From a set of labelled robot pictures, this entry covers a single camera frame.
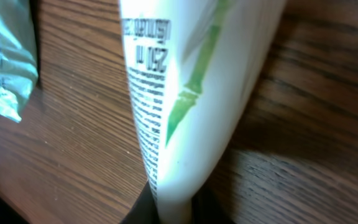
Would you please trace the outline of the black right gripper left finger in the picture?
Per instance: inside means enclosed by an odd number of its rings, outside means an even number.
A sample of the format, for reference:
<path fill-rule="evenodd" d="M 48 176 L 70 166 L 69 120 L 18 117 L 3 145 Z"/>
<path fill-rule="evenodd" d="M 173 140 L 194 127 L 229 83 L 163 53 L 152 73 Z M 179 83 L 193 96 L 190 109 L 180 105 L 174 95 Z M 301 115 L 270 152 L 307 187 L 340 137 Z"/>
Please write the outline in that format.
<path fill-rule="evenodd" d="M 154 197 L 147 182 L 129 213 L 119 224 L 159 224 Z"/>

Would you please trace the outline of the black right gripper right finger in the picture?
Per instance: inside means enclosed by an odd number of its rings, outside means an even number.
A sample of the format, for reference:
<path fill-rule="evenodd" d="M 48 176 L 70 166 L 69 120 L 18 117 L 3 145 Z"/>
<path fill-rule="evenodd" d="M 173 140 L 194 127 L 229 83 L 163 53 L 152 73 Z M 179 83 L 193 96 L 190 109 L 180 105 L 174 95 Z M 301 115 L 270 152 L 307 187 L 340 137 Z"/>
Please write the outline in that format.
<path fill-rule="evenodd" d="M 200 188 L 191 202 L 194 224 L 234 224 L 208 186 Z"/>

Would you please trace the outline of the white tube gold cap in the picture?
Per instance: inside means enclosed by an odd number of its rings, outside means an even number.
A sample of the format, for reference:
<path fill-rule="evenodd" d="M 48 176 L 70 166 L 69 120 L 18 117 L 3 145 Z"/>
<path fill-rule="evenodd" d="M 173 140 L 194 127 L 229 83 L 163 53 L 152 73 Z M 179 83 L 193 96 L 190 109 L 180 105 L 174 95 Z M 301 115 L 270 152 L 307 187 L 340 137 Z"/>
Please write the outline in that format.
<path fill-rule="evenodd" d="M 285 0 L 123 0 L 131 106 L 160 223 L 195 220 L 193 197 L 255 87 Z"/>

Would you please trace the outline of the teal wipes packet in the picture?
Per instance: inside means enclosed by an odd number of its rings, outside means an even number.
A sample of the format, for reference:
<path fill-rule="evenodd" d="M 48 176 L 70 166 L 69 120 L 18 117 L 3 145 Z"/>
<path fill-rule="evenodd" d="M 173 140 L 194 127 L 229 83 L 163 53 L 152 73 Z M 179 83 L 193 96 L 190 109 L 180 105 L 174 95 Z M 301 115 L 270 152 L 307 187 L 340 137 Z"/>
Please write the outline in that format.
<path fill-rule="evenodd" d="M 0 0 L 0 115 L 17 123 L 38 81 L 29 0 Z"/>

